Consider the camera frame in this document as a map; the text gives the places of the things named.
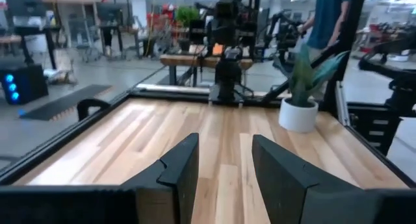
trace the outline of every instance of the snake plant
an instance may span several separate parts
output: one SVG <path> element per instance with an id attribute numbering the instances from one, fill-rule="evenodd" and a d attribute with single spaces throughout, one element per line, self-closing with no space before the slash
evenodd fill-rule
<path id="1" fill-rule="evenodd" d="M 331 79 L 347 53 L 348 51 L 340 53 L 326 60 L 319 68 L 312 69 L 309 49 L 306 44 L 303 44 L 295 58 L 293 72 L 289 76 L 289 89 L 292 93 L 291 99 L 288 100 L 289 103 L 298 107 L 311 107 L 311 103 L 308 101 L 309 97 L 317 92 L 325 81 Z M 273 66 L 281 67 L 278 58 L 274 60 Z"/>

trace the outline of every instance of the blue shirt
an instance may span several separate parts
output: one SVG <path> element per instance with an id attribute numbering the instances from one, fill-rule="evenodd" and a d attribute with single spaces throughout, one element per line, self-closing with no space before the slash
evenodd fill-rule
<path id="1" fill-rule="evenodd" d="M 341 15 L 341 3 L 349 0 L 317 0 L 315 22 L 308 46 L 325 49 L 331 40 L 333 30 Z"/>

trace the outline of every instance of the small plant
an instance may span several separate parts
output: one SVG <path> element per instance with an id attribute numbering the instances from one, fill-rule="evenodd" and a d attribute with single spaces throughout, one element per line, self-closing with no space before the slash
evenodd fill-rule
<path id="1" fill-rule="evenodd" d="M 182 23 L 184 27 L 189 27 L 191 20 L 199 19 L 198 9 L 189 6 L 180 6 L 176 11 L 176 20 Z"/>
<path id="2" fill-rule="evenodd" d="M 311 107 L 312 104 L 308 101 L 309 97 L 317 92 L 325 81 L 331 79 L 347 53 L 348 51 L 340 53 L 322 63 L 319 68 L 312 69 L 309 49 L 306 44 L 303 44 L 300 53 L 295 58 L 293 72 L 289 76 L 289 89 L 292 93 L 291 99 L 288 100 L 289 103 L 298 107 Z M 278 58 L 274 60 L 274 66 L 281 67 Z"/>

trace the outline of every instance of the white pot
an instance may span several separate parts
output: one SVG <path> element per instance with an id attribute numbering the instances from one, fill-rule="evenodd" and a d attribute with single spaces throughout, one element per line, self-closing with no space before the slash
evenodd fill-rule
<path id="1" fill-rule="evenodd" d="M 310 108 L 297 107 L 287 102 L 285 98 L 281 102 L 279 124 L 284 129 L 294 132 L 307 133 L 315 130 L 315 122 L 318 115 L 318 104 L 312 100 Z"/>

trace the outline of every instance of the potted plant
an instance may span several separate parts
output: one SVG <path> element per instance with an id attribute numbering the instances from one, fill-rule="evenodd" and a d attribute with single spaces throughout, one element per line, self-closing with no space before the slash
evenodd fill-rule
<path id="1" fill-rule="evenodd" d="M 310 97 L 337 71 L 340 61 L 348 51 L 328 59 L 317 69 L 312 69 L 307 45 L 302 45 L 289 75 L 291 97 L 284 98 L 279 112 L 279 124 L 284 129 L 307 133 L 315 129 L 318 103 Z M 275 59 L 274 66 L 281 66 Z"/>
<path id="2" fill-rule="evenodd" d="M 180 6 L 175 14 L 176 20 L 185 28 L 189 28 L 190 22 L 199 19 L 199 17 L 198 9 L 189 6 Z M 180 39 L 178 42 L 182 51 L 189 51 L 190 41 L 188 39 Z"/>

